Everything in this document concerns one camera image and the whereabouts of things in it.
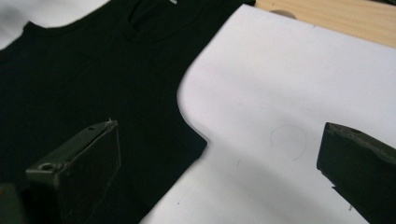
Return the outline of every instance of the white paper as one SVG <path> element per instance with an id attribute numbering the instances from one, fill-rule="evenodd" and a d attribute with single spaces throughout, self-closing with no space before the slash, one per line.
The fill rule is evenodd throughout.
<path id="1" fill-rule="evenodd" d="M 396 49 L 242 6 L 178 93 L 205 155 L 142 223 L 367 223 L 316 168 L 326 122 L 396 147 Z"/>

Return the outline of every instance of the shirt neckline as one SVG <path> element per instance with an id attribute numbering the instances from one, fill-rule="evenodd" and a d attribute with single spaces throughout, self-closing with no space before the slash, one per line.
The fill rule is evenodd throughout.
<path id="1" fill-rule="evenodd" d="M 132 42 L 138 43 L 152 43 L 166 39 L 178 30 L 188 26 L 196 21 L 199 14 L 204 10 L 209 1 L 197 0 L 196 4 L 191 3 L 191 0 L 157 0 L 154 1 L 152 8 L 144 8 L 142 6 L 143 0 L 139 1 L 128 15 L 122 20 L 121 29 L 123 34 Z M 169 10 L 164 15 L 157 15 L 161 13 L 162 5 L 169 4 Z M 160 31 L 143 31 L 137 27 L 145 27 L 146 24 L 151 23 L 160 27 Z"/>

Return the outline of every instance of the black fabric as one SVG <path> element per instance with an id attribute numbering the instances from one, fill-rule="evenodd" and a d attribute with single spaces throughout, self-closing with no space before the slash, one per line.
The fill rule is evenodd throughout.
<path id="1" fill-rule="evenodd" d="M 91 223 L 138 222 L 206 146 L 180 115 L 177 87 L 243 2 L 112 0 L 61 28 L 29 22 L 0 51 L 0 182 L 27 189 L 26 168 L 115 119 L 121 170 Z"/>

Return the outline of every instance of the black shirt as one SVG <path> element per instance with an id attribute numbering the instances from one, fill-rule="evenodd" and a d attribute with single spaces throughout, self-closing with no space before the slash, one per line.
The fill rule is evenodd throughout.
<path id="1" fill-rule="evenodd" d="M 115 119 L 121 170 L 91 223 L 138 222 L 205 149 L 177 87 L 243 2 L 112 0 L 61 28 L 29 22 L 0 51 L 0 182 L 28 188 L 26 168 Z"/>

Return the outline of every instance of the wooden surface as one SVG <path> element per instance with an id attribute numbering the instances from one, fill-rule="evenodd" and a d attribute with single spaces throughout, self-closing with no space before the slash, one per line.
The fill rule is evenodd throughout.
<path id="1" fill-rule="evenodd" d="M 256 0 L 297 20 L 396 48 L 396 7 L 365 0 Z"/>

